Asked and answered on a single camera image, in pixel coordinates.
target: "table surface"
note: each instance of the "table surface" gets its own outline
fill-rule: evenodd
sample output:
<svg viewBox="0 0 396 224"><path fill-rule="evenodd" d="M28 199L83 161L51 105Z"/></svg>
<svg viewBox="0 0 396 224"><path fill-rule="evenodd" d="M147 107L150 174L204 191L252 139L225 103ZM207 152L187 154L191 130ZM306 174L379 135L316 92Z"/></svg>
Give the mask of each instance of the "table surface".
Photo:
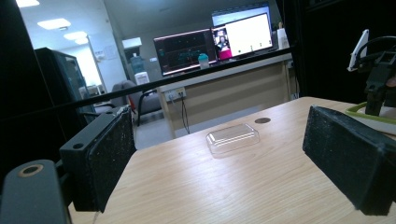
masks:
<svg viewBox="0 0 396 224"><path fill-rule="evenodd" d="M396 223L395 204L386 217L365 216L304 154L311 105L352 106L304 97L136 151L105 212L76 212L71 204L73 222ZM259 132L260 143L212 155L206 135L242 123Z"/></svg>

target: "ceiling light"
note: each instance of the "ceiling light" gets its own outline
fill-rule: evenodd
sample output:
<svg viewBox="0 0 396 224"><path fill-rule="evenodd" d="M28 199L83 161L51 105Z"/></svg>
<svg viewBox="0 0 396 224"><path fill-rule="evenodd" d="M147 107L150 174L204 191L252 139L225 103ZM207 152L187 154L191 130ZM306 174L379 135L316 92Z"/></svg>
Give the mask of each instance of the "ceiling light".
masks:
<svg viewBox="0 0 396 224"><path fill-rule="evenodd" d="M36 0L17 0L18 7L34 7L40 5Z"/></svg>
<svg viewBox="0 0 396 224"><path fill-rule="evenodd" d="M64 18L50 21L40 21L37 24L47 30L59 29L61 27L67 27L71 25L70 21L67 21Z"/></svg>
<svg viewBox="0 0 396 224"><path fill-rule="evenodd" d="M83 32L83 31L78 31L78 32L64 35L64 38L66 38L68 40L76 40L76 39L81 39L84 37L87 37L87 33Z"/></svg>
<svg viewBox="0 0 396 224"><path fill-rule="evenodd" d="M75 40L75 42L76 42L77 44L79 44L79 45L87 44L87 43L88 43L88 38L87 38L87 37L85 37L85 38L80 38L80 39Z"/></svg>

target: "power outlet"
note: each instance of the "power outlet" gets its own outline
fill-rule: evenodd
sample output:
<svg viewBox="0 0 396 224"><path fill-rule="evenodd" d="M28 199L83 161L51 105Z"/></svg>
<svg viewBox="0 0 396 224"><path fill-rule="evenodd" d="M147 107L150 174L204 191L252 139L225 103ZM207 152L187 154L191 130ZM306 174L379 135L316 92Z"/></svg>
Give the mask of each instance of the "power outlet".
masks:
<svg viewBox="0 0 396 224"><path fill-rule="evenodd" d="M175 100L181 98L180 94L183 97L187 96L186 95L186 90L184 89L184 87L180 87L180 88L177 88L177 89L166 91L165 92L166 102L175 101Z"/></svg>

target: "round hole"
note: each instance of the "round hole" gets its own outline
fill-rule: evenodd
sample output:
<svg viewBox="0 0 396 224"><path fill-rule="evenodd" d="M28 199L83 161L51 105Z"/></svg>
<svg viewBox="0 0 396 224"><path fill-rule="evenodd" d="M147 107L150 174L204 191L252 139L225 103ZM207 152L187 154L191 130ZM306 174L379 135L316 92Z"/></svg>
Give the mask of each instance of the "round hole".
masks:
<svg viewBox="0 0 396 224"><path fill-rule="evenodd" d="M44 166L42 164L31 165L21 169L20 172L18 173L18 176L29 177L39 173L43 168Z"/></svg>
<svg viewBox="0 0 396 224"><path fill-rule="evenodd" d="M271 121L271 119L268 119L268 118L260 118L260 119L254 120L255 123L268 123L269 121Z"/></svg>
<svg viewBox="0 0 396 224"><path fill-rule="evenodd" d="M82 143L78 143L78 144L73 145L73 149L79 149L79 148L82 148L82 147L84 147L84 144L82 144Z"/></svg>

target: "monitor screen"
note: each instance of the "monitor screen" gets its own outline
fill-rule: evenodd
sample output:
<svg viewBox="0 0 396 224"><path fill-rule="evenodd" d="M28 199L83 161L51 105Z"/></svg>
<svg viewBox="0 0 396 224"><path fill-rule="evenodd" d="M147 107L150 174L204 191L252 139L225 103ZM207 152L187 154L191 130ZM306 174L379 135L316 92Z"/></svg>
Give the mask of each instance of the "monitor screen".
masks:
<svg viewBox="0 0 396 224"><path fill-rule="evenodd" d="M210 29L154 38L163 76L199 68L198 56L205 53L215 63L216 50Z"/></svg>
<svg viewBox="0 0 396 224"><path fill-rule="evenodd" d="M220 61L273 46L267 13L213 27L212 35Z"/></svg>
<svg viewBox="0 0 396 224"><path fill-rule="evenodd" d="M268 2L217 10L212 13L213 26L219 26L232 21L239 21L244 18L257 16L263 13L267 13L269 24L271 24L270 8Z"/></svg>

